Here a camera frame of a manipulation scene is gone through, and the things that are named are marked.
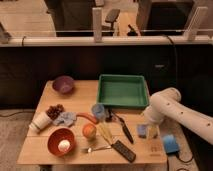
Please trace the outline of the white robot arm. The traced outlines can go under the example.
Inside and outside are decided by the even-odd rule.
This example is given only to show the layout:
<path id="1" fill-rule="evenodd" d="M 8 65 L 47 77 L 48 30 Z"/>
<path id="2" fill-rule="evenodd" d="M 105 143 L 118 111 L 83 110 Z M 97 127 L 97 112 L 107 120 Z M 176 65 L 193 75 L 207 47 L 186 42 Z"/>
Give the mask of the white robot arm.
<path id="1" fill-rule="evenodd" d="M 180 101 L 181 93 L 173 87 L 152 94 L 143 111 L 146 121 L 161 124 L 167 116 L 213 145 L 213 117 L 185 107 Z"/>

